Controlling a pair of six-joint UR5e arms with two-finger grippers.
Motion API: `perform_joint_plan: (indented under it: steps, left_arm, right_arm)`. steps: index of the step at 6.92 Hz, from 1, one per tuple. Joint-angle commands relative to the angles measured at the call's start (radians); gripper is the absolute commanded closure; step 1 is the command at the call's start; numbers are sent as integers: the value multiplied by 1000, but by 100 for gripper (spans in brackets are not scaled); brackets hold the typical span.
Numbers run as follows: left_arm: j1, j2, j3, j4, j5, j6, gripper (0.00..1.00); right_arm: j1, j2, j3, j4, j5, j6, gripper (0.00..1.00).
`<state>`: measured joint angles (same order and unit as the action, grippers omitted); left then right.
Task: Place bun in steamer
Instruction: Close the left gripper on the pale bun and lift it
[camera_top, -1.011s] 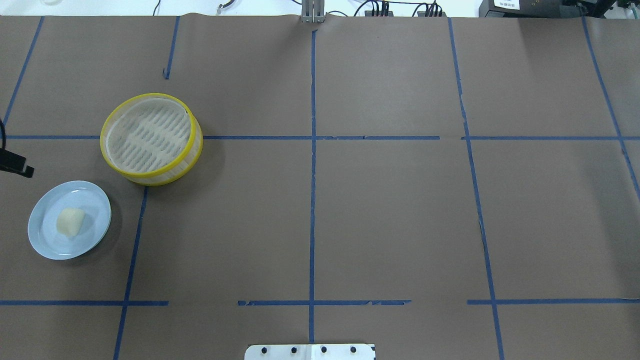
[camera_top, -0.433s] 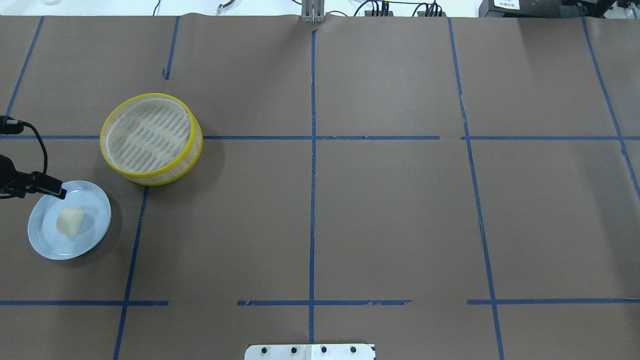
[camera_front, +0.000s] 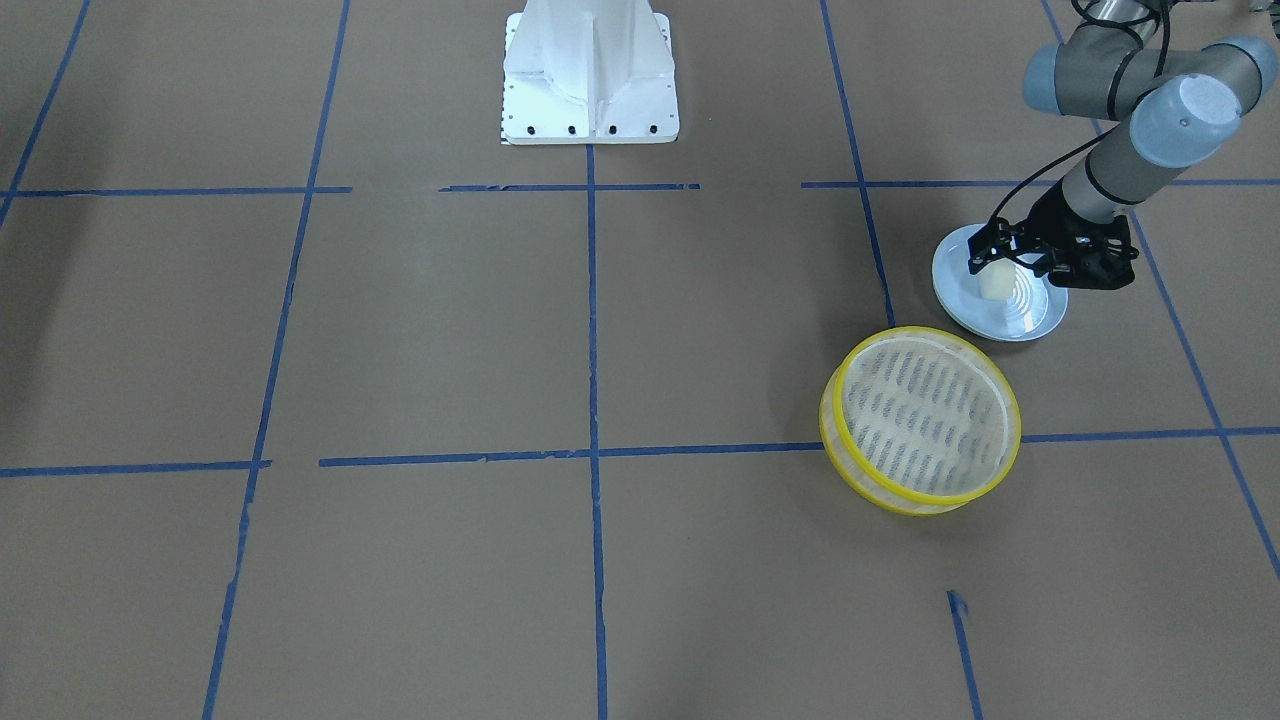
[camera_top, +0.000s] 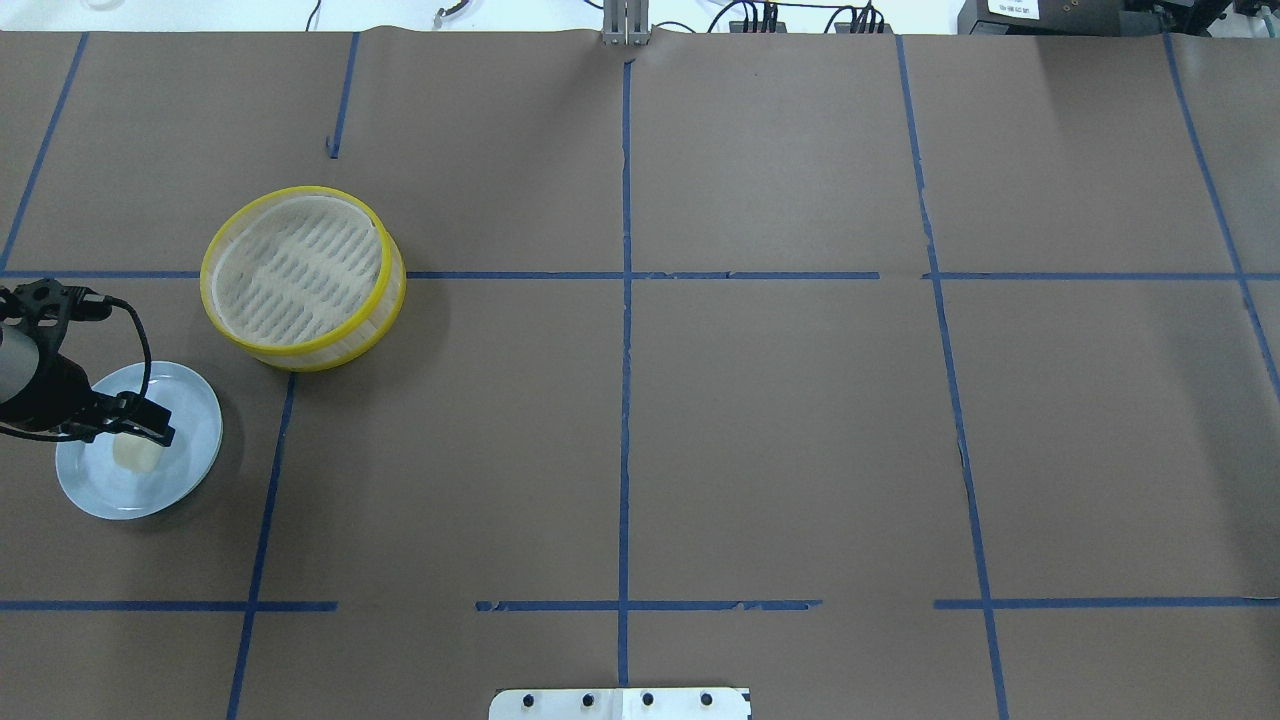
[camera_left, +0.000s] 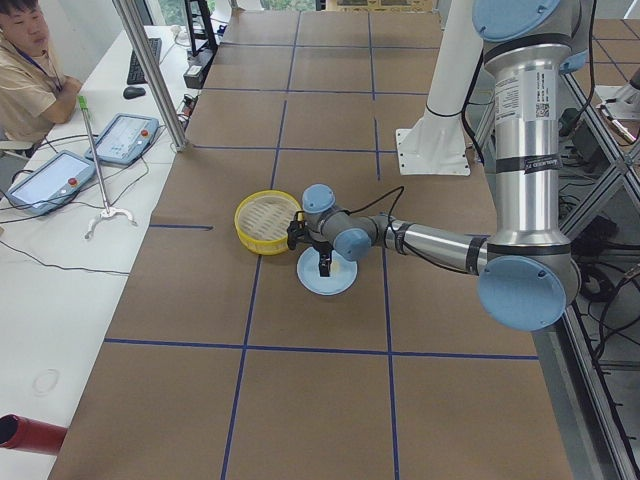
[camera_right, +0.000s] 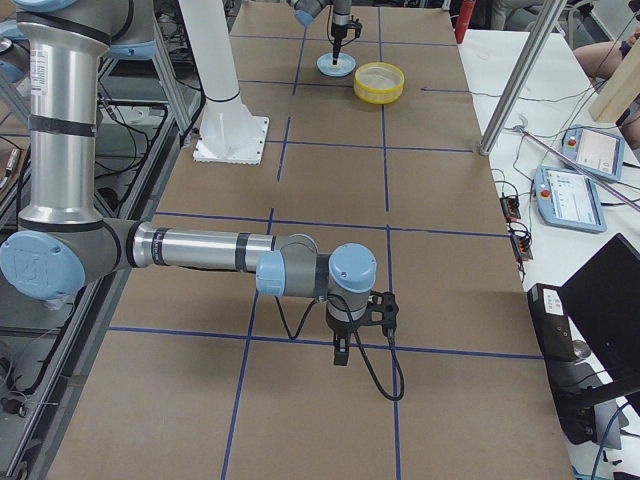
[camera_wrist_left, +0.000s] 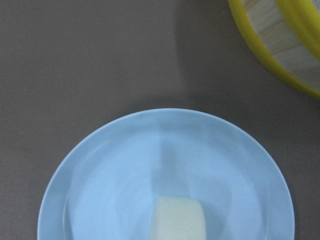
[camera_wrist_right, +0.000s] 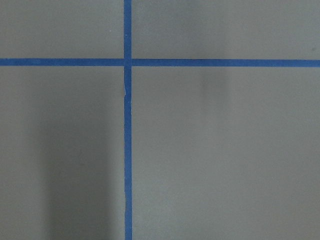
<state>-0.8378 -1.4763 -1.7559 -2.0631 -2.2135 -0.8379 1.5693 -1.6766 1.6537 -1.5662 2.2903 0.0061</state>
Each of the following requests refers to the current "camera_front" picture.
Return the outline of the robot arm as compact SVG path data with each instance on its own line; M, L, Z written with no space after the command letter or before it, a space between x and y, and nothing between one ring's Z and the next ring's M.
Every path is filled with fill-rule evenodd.
M1277 83L1277 51L1253 35L1174 51L1170 1L1075 1L1068 41L1028 63L1025 104L1110 129L1065 155L1068 170L1020 222L992 211L968 241L970 274L1007 261L1051 286L1134 281L1129 213L1213 156Z

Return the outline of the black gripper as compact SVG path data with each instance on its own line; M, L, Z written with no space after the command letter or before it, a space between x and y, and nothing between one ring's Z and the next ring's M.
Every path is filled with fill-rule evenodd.
M1020 224L987 222L968 240L970 275L979 275L988 265L1007 260L1024 266L1034 278L1053 283L1057 263L1083 263L1085 255L1098 252L1108 238L1110 224L1098 224L1080 217L1069 205L1061 184L1050 187L1029 210Z

